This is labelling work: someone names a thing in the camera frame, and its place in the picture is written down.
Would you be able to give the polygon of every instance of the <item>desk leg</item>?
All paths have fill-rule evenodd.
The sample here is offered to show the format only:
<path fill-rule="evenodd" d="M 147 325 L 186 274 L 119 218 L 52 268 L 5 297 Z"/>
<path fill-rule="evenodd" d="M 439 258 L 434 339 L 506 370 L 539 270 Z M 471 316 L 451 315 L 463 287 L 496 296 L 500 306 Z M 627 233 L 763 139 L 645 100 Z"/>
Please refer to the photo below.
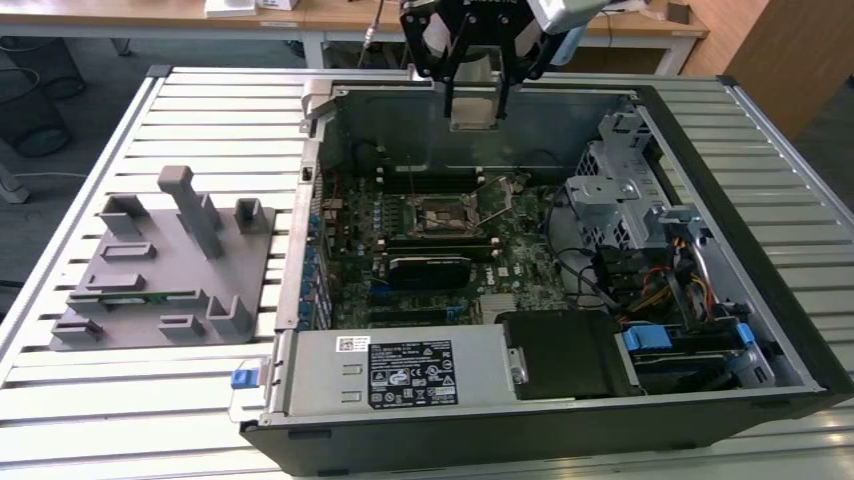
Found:
<path fill-rule="evenodd" d="M 116 54 L 120 57 L 127 57 L 131 52 L 131 39 L 130 38 L 111 38 L 112 48 L 116 50 Z"/>
<path fill-rule="evenodd" d="M 695 37 L 674 37 L 673 44 L 655 69 L 655 75 L 679 75 L 695 43 Z"/>
<path fill-rule="evenodd" d="M 306 66 L 311 69 L 326 68 L 323 60 L 323 32 L 303 32 L 303 49 L 306 50 Z"/>
<path fill-rule="evenodd" d="M 17 178 L 0 165 L 0 198 L 9 203 L 24 203 L 29 197 L 29 192 L 17 181 Z"/>

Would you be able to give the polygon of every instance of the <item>blue tab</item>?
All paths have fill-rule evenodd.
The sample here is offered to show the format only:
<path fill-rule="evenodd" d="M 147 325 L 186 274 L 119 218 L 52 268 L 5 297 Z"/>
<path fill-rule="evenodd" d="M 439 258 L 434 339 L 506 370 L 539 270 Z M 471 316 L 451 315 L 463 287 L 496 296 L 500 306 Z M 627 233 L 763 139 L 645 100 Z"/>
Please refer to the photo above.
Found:
<path fill-rule="evenodd" d="M 242 390 L 244 388 L 258 388 L 258 377 L 260 371 L 258 368 L 247 370 L 235 370 L 231 372 L 231 388 Z"/>
<path fill-rule="evenodd" d="M 663 350 L 673 347 L 663 325 L 638 325 L 623 333 L 629 351 Z"/>
<path fill-rule="evenodd" d="M 742 337 L 742 342 L 745 342 L 745 346 L 755 343 L 757 337 L 753 336 L 753 330 L 750 329 L 750 325 L 746 323 L 739 323 L 735 325 L 735 331 L 738 332 L 738 336 Z"/>
<path fill-rule="evenodd" d="M 623 332 L 623 342 L 626 343 L 626 349 L 630 352 L 641 349 L 641 343 L 638 343 L 638 337 L 631 330 Z"/>

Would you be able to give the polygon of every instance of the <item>power supply label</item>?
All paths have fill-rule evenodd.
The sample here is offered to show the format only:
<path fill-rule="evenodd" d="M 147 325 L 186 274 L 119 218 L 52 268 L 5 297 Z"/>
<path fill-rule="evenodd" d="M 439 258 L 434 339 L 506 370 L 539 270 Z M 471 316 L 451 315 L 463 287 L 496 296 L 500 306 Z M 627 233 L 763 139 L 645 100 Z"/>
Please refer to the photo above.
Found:
<path fill-rule="evenodd" d="M 375 410 L 456 405 L 451 341 L 372 343 L 368 392 Z"/>

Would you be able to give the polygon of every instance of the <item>motherboard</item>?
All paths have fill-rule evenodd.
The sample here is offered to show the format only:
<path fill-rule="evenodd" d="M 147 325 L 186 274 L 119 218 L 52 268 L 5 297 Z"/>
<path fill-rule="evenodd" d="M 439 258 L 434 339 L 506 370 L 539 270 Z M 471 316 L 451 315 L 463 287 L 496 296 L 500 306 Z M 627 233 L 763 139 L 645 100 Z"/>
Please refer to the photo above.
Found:
<path fill-rule="evenodd" d="M 332 328 L 495 323 L 567 308 L 542 224 L 553 185 L 518 172 L 324 178 Z"/>

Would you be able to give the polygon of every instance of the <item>slotted metal surface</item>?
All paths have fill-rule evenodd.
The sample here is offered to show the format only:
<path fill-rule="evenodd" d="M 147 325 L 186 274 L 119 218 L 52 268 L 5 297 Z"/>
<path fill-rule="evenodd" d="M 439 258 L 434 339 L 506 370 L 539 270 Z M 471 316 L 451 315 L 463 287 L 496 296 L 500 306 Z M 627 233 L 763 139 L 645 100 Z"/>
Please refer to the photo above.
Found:
<path fill-rule="evenodd" d="M 311 77 L 403 78 L 400 72 L 366 77 L 354 71 L 176 68 L 166 80 L 146 81 L 0 329 L 0 478 L 287 478 L 228 419 L 228 376 L 242 361 L 271 352 L 303 150 L 299 97 Z M 769 140 L 773 132 L 747 116 L 734 92 L 703 78 L 565 75 L 545 81 L 649 83 L 659 89 L 789 286 L 854 371 L 850 220 L 809 168 Z M 254 196 L 278 212 L 255 343 L 48 351 L 55 318 L 104 232 L 93 214 L 106 194 L 139 193 L 147 208 L 170 208 L 155 180 L 162 166 L 176 163 L 191 166 L 195 188 L 212 193 L 218 206 Z M 690 201 L 673 166 L 665 167 Z M 847 402 L 801 420 L 762 425 L 707 449 L 366 477 L 711 479 L 749 472 L 762 478 L 850 478 L 851 407 Z"/>

